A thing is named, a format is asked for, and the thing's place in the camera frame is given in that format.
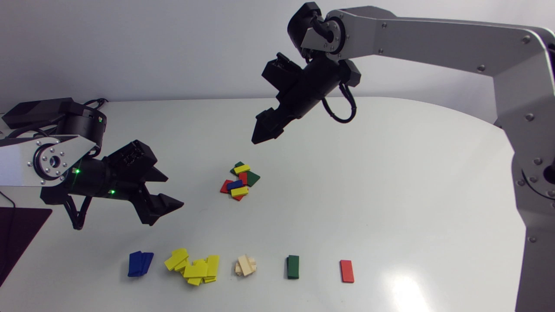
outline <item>pile of blocks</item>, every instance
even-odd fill
[[[242,255],[235,263],[235,273],[238,276],[248,276],[256,272],[256,261],[247,255]]]
[[[226,180],[220,192],[231,194],[231,197],[235,200],[241,200],[247,195],[249,193],[247,186],[252,187],[260,179],[259,175],[250,170],[249,165],[245,165],[242,162],[236,163],[230,172],[235,174],[238,180]]]
[[[164,262],[169,271],[179,272],[191,285],[198,286],[204,282],[216,281],[220,256],[210,255],[206,259],[198,259],[189,263],[189,254],[185,248],[175,249],[171,257]]]
[[[153,253],[142,253],[141,251],[129,254],[129,272],[127,276],[138,277],[145,275],[148,272],[153,257]]]

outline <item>red wooden block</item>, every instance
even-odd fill
[[[227,193],[228,193],[228,184],[231,183],[231,182],[233,182],[233,181],[231,181],[231,180],[226,180],[226,181],[224,182],[224,185],[221,187],[220,192],[221,192],[221,193],[226,193],[226,194],[227,194]]]
[[[352,262],[351,260],[341,260],[341,277],[343,278],[343,283],[354,283],[355,277],[352,274]]]
[[[246,171],[239,174],[239,180],[243,180],[243,186],[246,185]]]

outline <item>green wooden block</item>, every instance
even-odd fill
[[[260,176],[252,171],[246,172],[246,185],[252,187],[258,180],[260,180]]]
[[[244,165],[244,163],[242,163],[242,162],[236,163],[235,166],[234,166],[229,172],[233,173],[235,176],[238,177],[239,175],[235,173],[235,170],[234,170],[234,169],[237,168],[237,167],[239,167],[239,166],[242,166],[242,165]]]
[[[299,278],[299,256],[289,255],[287,257],[287,279]]]

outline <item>blue wooden block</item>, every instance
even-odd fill
[[[150,267],[150,263],[152,262],[152,258],[154,257],[153,253],[143,253],[143,268],[141,270],[141,275],[145,275],[148,272],[148,268]]]
[[[238,189],[243,187],[243,181],[237,180],[235,182],[228,183],[228,190]]]
[[[143,270],[143,256],[140,251],[129,254],[129,273],[127,276],[140,276]]]

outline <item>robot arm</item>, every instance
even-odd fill
[[[277,138],[341,83],[339,68],[350,58],[377,55],[427,63],[493,78],[498,120],[514,149],[517,209],[526,242],[516,312],[555,309],[555,35],[543,28],[492,23],[396,17],[376,7],[333,10],[321,16],[305,3],[287,32],[308,65],[287,75],[280,57],[263,76],[278,88],[278,109],[259,114],[253,143]],[[312,63],[338,68],[314,87]],[[354,65],[349,66],[356,72]],[[294,91],[299,85],[304,92]],[[295,94],[314,94],[310,100]]]

